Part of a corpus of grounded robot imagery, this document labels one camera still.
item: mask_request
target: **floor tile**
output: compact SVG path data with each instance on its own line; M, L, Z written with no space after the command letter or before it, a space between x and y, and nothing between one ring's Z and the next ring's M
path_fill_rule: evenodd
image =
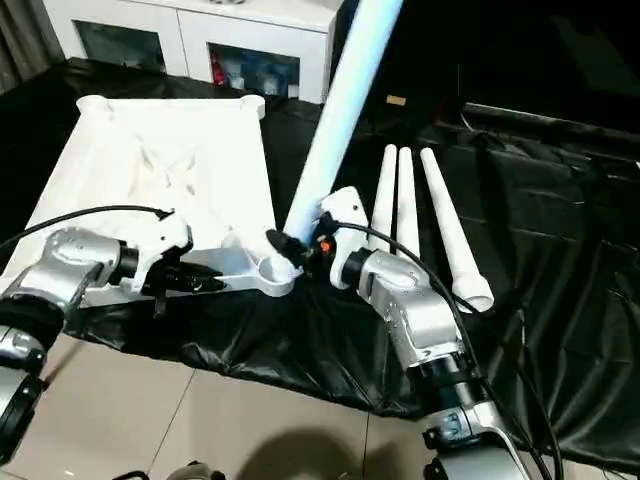
M198 460L233 480L360 474L367 414L284 389L196 372L151 478Z
M44 372L51 387L4 471L29 480L96 480L148 469L192 374L61 336Z
M424 480L424 467L433 452L422 439L423 425L371 415L367 434L367 480Z

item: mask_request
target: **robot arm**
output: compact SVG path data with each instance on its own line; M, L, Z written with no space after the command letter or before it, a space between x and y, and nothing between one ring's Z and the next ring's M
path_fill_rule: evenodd
M124 281L160 304L167 290L224 288L216 279L220 272L180 261L192 246L177 215L158 222L135 247L78 228L47 239L40 260L0 297L0 465L11 460L33 418L47 387L39 378L47 352L87 288Z
M336 288L355 287L384 321L400 365L423 403L427 447L439 453L425 468L425 477L530 480L454 314L431 288L429 275L409 259L370 251L364 232L336 226L367 225L354 188L327 197L321 211L309 249L284 233L271 231L269 239L296 267L317 270L320 265Z

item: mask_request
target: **white cone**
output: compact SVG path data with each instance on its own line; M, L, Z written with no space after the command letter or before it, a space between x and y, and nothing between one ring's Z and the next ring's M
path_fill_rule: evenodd
M391 222L393 219L393 192L396 186L396 163L398 149L395 145L387 145L384 149L380 180L376 191L376 203L373 206L371 228L385 235L391 235ZM389 251L389 244L372 235L369 236L369 248L371 250Z
M418 209L416 208L416 187L413 181L413 157L411 149L400 149L398 160L398 219L396 239L411 252L420 256L418 235ZM402 252L398 256L407 258Z
M478 271L478 266L451 201L447 185L442 178L436 157L430 148L422 150L420 157L427 176L433 207L438 218L442 242L447 251L449 268L453 276L451 290L480 312L489 310L493 306L491 287ZM462 306L460 306L460 309L469 313Z

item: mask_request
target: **black tablecloth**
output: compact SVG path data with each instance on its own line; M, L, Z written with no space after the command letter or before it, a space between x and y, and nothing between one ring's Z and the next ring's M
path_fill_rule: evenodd
M209 98L187 79L71 61L0 98L5 206L2 234L24 227L78 118L75 101ZM283 225L319 109L270 101L262 121L274 211ZM367 212L382 152L400 142L400 120L362 119L336 188L355 185ZM563 453L640 469L640 170L633 163L540 143L427 128L496 307L489 320L526 365ZM423 259L450 274L426 182L416 162ZM10 252L3 252L6 262ZM371 411L411 417L420 407L382 322L353 292L300 281L281 299L241 292L172 299L152 319L140 302L88 309L67 333L112 348L183 362ZM469 321L481 363L499 395L541 438L541 422L486 327ZM526 332L525 352L521 331Z

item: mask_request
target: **white plastic rod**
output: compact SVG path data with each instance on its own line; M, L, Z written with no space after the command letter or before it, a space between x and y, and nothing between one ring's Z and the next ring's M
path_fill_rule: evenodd
M438 218L442 243L447 251L449 268L453 277L451 290L479 311L489 310L493 305L491 287L478 271L478 266L451 201L447 185L442 178L436 157L430 148L422 150L420 157L427 175L427 183L431 192L433 208ZM466 308L462 306L460 308L469 313Z
M420 238L418 235L418 209L416 208L416 187L413 180L413 156L411 149L400 149L398 160L398 218L396 240L420 256Z
M393 219L393 192L396 186L396 164L398 149L395 145L387 145L382 158L380 180L376 191L376 203L373 206L371 228L385 235L391 235L391 221ZM378 237L369 235L371 250L389 251L389 244Z
M358 5L284 226L305 243L320 200L331 192L402 3L361 0Z

